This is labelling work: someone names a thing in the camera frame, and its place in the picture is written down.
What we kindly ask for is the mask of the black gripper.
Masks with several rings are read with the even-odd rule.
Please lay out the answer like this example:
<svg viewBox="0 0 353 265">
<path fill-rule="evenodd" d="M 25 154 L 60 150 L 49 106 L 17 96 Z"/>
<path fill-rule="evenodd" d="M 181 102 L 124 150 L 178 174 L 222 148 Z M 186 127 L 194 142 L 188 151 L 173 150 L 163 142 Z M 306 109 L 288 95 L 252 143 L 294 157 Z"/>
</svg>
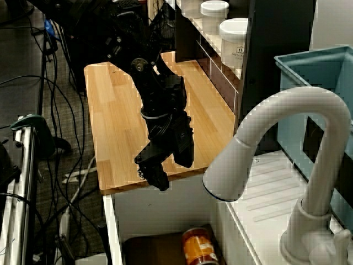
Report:
<svg viewBox="0 0 353 265">
<path fill-rule="evenodd" d="M 143 178 L 160 191 L 169 188 L 163 163 L 173 155 L 176 164 L 191 167 L 194 162 L 193 130 L 191 117 L 185 111 L 169 114 L 160 121 L 148 121 L 149 143 L 135 157 Z"/>
</svg>

